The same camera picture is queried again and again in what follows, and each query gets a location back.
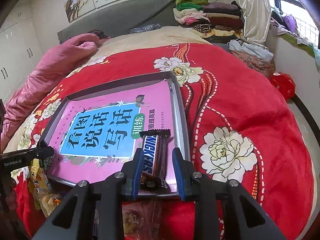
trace bed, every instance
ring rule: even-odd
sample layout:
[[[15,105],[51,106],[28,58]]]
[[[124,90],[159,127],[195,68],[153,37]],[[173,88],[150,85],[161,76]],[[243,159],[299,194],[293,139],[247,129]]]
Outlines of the bed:
[[[181,27],[106,41],[43,98],[6,151],[34,146],[65,96],[116,79],[168,70],[176,73],[181,87],[195,168],[212,179],[240,181],[285,236],[296,239],[315,210],[317,188],[293,113],[264,76]],[[17,211],[33,235],[44,216],[28,192],[32,191],[28,170],[14,176],[19,182]],[[192,239],[193,224],[194,203],[170,200],[163,204],[160,237]],[[223,237],[223,220],[220,231]]]

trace white wardrobe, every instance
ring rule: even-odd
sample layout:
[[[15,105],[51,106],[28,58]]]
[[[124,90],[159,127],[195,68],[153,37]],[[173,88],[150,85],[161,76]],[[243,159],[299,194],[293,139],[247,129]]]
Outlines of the white wardrobe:
[[[4,103],[24,85],[42,55],[30,5],[15,6],[0,28],[0,98]]]

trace window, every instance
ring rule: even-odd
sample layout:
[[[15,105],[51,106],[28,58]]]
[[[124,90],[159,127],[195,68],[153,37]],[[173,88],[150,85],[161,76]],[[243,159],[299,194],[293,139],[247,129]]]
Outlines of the window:
[[[301,36],[318,46],[319,30],[299,0],[269,0],[271,8],[277,7],[283,16],[292,14]]]

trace red bag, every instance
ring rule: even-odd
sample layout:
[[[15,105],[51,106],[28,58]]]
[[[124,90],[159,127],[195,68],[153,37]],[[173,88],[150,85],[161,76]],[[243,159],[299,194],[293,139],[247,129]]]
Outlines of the red bag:
[[[296,85],[290,75],[283,74],[281,72],[274,72],[270,82],[279,90],[285,100],[294,97]]]

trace beige bed sheet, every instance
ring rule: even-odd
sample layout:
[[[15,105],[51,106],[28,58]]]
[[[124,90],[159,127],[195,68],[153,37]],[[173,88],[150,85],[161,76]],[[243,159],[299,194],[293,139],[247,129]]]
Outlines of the beige bed sheet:
[[[89,61],[94,60],[97,57],[110,56],[112,54],[129,50],[156,48],[179,43],[210,44],[187,29],[182,27],[166,26],[155,31],[134,33],[112,38],[106,41],[99,48],[99,51],[89,59]],[[15,132],[4,152],[17,150],[26,122],[27,119]]]

